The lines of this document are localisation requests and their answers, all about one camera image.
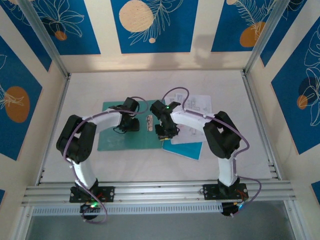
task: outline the orange circle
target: orange circle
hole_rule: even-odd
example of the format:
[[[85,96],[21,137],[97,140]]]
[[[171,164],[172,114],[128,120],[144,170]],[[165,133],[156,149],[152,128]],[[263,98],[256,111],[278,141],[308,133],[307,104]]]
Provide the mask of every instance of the orange circle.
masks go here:
[[[256,45],[256,42],[262,32],[262,30],[265,27],[265,22],[260,21],[256,24],[249,26],[247,29],[245,29],[240,37],[240,44],[242,47],[245,48],[251,48]]]
[[[67,35],[63,31],[56,31],[54,36],[60,41],[67,40]]]
[[[10,98],[14,98],[16,101],[22,98],[22,100],[18,101],[18,103],[10,101]],[[19,86],[10,87],[4,96],[4,98],[9,101],[5,104],[5,111],[8,117],[18,123],[21,124],[29,115],[30,111],[30,100],[28,93]]]
[[[301,110],[305,109],[308,105],[308,98],[305,95],[301,95],[298,97],[296,104],[298,105],[298,108]]]

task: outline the beige circle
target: beige circle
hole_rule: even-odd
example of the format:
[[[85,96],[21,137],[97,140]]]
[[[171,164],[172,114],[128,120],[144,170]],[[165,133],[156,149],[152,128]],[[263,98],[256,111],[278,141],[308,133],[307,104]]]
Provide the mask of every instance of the beige circle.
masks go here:
[[[15,4],[15,5],[18,5],[17,0],[8,0],[8,1]]]
[[[123,5],[119,18],[122,26],[132,33],[147,30],[154,22],[151,9],[140,0],[131,0]]]
[[[226,0],[226,4],[228,4],[228,5],[233,5],[236,2],[238,2],[238,0]]]
[[[155,38],[152,37],[152,38],[149,39],[149,43],[154,44],[155,42],[156,42]]]

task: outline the green mat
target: green mat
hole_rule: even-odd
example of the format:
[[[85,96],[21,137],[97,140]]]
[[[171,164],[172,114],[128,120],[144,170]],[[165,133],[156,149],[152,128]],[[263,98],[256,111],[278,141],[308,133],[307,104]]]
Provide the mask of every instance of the green mat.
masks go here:
[[[149,109],[151,104],[156,100],[147,101],[149,104]],[[112,106],[117,106],[123,104],[123,101],[109,101],[104,102],[102,106],[102,111],[108,109]],[[140,112],[146,109],[146,103],[139,101]],[[148,131],[147,128],[147,116],[152,116],[153,128],[152,131]],[[126,132],[125,134],[119,134],[114,132],[113,128],[108,128],[99,134],[98,151],[119,151],[128,149],[161,149],[162,141],[158,139],[155,132],[155,125],[159,124],[159,120],[148,110],[143,114],[137,114],[135,116],[139,119],[140,130]]]

